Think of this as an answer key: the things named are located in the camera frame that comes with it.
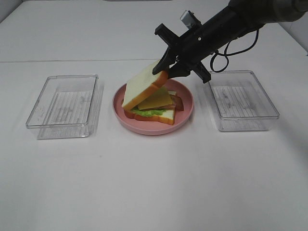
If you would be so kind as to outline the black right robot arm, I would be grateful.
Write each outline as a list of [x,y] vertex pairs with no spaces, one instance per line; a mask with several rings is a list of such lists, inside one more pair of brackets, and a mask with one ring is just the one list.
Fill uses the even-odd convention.
[[231,0],[228,5],[202,24],[191,11],[180,17],[188,28],[177,36],[164,24],[155,29],[168,48],[152,73],[168,71],[169,78],[187,77],[195,72],[204,83],[211,80],[202,64],[209,55],[217,57],[225,44],[268,23],[293,22],[308,11],[306,0]]

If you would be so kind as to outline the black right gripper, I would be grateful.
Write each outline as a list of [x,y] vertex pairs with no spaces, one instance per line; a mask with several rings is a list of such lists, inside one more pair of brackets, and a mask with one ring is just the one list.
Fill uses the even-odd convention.
[[172,79],[187,77],[193,71],[203,83],[209,82],[211,74],[201,62],[205,58],[201,28],[202,25],[188,29],[179,37],[164,24],[160,24],[154,33],[168,45],[168,48],[153,68],[152,74],[167,71],[168,79]]

